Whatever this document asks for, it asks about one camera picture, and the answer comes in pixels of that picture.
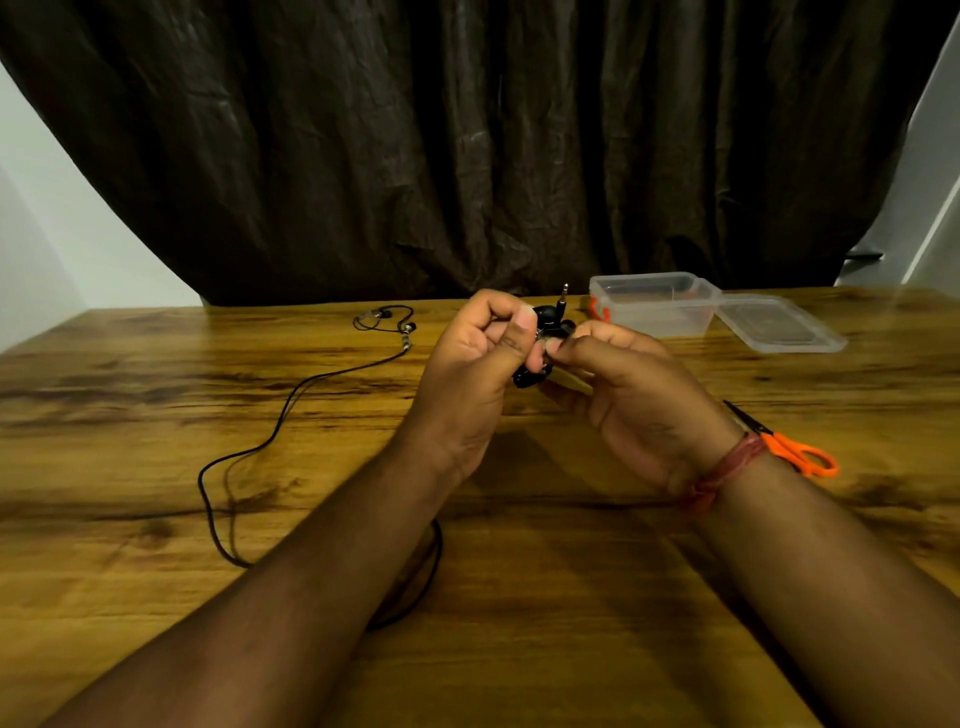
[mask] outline wrist band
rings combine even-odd
[[[717,497],[720,486],[740,474],[762,452],[767,451],[767,444],[755,432],[750,432],[736,446],[720,458],[700,480],[690,486],[686,495],[677,498],[678,508],[691,516],[706,513]]]

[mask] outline black earphone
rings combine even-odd
[[[556,305],[539,305],[534,308],[537,313],[537,340],[565,339],[577,330],[577,325],[564,318],[566,313],[566,293],[569,285],[564,283],[564,292],[560,295]],[[539,372],[531,372],[526,365],[521,364],[514,372],[514,386],[517,389],[526,389],[544,381],[553,371],[552,364],[543,364]]]
[[[395,310],[404,311],[404,315],[396,322],[395,328],[381,328],[380,323],[392,319],[394,317]],[[308,376],[306,379],[303,379],[298,384],[290,390],[290,394],[287,395],[287,400],[283,404],[283,407],[280,409],[280,414],[276,418],[276,425],[274,425],[274,431],[270,434],[266,440],[257,445],[254,448],[249,448],[245,450],[240,450],[239,452],[232,452],[229,455],[223,455],[211,460],[209,463],[204,465],[200,472],[197,474],[197,487],[200,490],[200,497],[204,501],[204,509],[206,510],[206,523],[210,530],[210,539],[213,541],[213,545],[216,547],[217,551],[221,556],[224,557],[227,561],[233,564],[235,567],[241,569],[249,569],[253,564],[246,559],[241,558],[235,553],[231,553],[224,546],[223,542],[220,540],[220,536],[217,533],[217,523],[215,519],[215,512],[213,509],[213,504],[210,502],[210,497],[206,492],[206,487],[204,485],[204,475],[207,471],[210,470],[213,466],[223,463],[227,460],[233,460],[238,457],[244,457],[246,455],[252,455],[255,452],[260,452],[267,446],[269,446],[280,432],[280,428],[283,427],[284,421],[287,419],[287,415],[290,414],[290,410],[293,408],[294,402],[298,398],[298,394],[302,394],[309,388],[311,385],[320,381],[321,379],[328,379],[332,376],[351,374],[353,372],[359,372],[363,369],[370,369],[372,367],[377,367],[381,364],[389,364],[392,361],[396,361],[401,358],[404,354],[410,351],[410,348],[413,344],[410,341],[410,334],[417,330],[417,325],[412,322],[410,319],[413,318],[414,309],[405,303],[392,303],[390,305],[380,306],[379,308],[374,308],[370,311],[361,313],[359,316],[353,318],[353,327],[358,331],[381,331],[382,333],[392,333],[399,334],[400,341],[403,344],[403,348],[390,356],[387,356],[383,359],[378,359],[377,361],[372,361],[368,364],[361,364],[356,367],[349,367],[348,369],[341,369],[336,372],[324,372],[322,374]],[[373,319],[372,324],[368,324],[368,320]],[[378,621],[371,621],[367,625],[368,631],[373,631],[376,629],[382,629],[383,627],[389,627],[391,624],[396,624],[401,619],[409,615],[411,612],[416,609],[417,605],[420,604],[420,601],[426,596],[427,591],[430,589],[430,585],[433,584],[433,579],[437,575],[437,569],[440,567],[440,558],[444,554],[444,533],[440,528],[440,523],[437,519],[434,519],[430,522],[431,527],[433,528],[434,533],[434,548],[436,549],[436,555],[433,559],[433,565],[430,567],[430,573],[427,575],[426,581],[423,583],[422,589],[417,594],[414,599],[407,604],[405,607],[400,609],[398,612]],[[403,594],[406,590],[401,590],[399,597],[396,601],[400,601],[403,597]]]

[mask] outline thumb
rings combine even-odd
[[[493,351],[477,362],[478,368],[484,378],[495,379],[498,385],[506,384],[516,368],[526,361],[536,342],[537,312],[525,303],[514,311]]]
[[[592,336],[547,339],[544,349],[551,361],[600,375],[614,386],[625,384],[638,363],[636,352]]]

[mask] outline brown curtain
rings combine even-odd
[[[958,7],[0,0],[0,58],[212,303],[813,285],[878,212]]]

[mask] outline plastic lid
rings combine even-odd
[[[724,295],[717,315],[756,352],[839,352],[847,339],[779,296]]]

